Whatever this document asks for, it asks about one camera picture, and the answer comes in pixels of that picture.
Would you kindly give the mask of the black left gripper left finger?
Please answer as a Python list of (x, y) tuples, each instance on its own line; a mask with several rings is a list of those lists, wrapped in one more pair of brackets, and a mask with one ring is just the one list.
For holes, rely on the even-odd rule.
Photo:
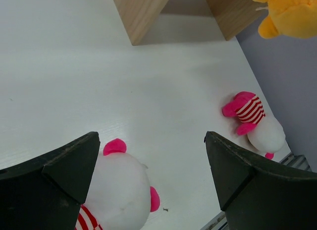
[(53, 151), (2, 169), (2, 230), (73, 230), (100, 148), (89, 132)]

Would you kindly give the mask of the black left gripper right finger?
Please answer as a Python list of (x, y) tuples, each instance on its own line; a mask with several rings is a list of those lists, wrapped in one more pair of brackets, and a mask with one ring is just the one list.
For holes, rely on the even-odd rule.
[(231, 230), (315, 230), (317, 174), (246, 150), (216, 132), (204, 142)]

